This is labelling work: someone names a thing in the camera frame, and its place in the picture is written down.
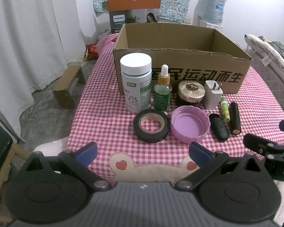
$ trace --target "green glass bottle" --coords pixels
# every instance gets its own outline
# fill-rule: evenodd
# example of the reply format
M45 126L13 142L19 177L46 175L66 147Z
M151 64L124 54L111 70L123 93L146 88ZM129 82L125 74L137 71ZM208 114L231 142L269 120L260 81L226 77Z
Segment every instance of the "green glass bottle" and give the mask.
M168 66L163 65L158 75L158 82L154 87L154 108L162 112L167 111L171 95L170 75Z

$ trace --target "bottle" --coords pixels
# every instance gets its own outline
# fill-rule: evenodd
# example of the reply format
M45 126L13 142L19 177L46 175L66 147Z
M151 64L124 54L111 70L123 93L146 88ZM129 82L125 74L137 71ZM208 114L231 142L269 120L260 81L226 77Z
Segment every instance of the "bottle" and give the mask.
M139 113L151 107L151 57L144 53L124 55L120 60L125 105Z
M162 112L167 111L170 101L171 85L168 66L163 65L158 76L158 82L154 87L154 108Z
M221 24L226 2L227 0L205 0L205 11L202 19L212 24Z

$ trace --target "lip balm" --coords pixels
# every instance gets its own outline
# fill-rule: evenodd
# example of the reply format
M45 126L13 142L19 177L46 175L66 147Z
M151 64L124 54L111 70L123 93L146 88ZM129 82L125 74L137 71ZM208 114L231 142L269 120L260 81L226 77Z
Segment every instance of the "lip balm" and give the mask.
M228 123L230 121L229 116L229 110L228 110L228 104L225 97L221 97L220 99L221 103L221 111L222 111L222 119L224 123Z

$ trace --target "black tape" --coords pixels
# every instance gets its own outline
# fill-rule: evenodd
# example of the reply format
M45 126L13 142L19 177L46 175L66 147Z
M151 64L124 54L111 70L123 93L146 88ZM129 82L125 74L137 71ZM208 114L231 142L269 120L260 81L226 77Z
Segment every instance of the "black tape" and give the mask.
M146 120L157 120L161 127L156 131L143 129L142 123ZM170 121L167 115L156 109L147 109L138 113L133 119L133 130L137 138L143 142L156 143L162 141L168 134Z

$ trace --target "purple bottle cap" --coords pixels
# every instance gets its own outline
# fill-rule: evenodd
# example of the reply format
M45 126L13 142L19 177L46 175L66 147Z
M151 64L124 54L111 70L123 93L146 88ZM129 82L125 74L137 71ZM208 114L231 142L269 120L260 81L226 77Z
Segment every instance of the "purple bottle cap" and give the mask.
M181 106L171 115L171 133L181 142L202 141L210 129L209 118L200 108Z

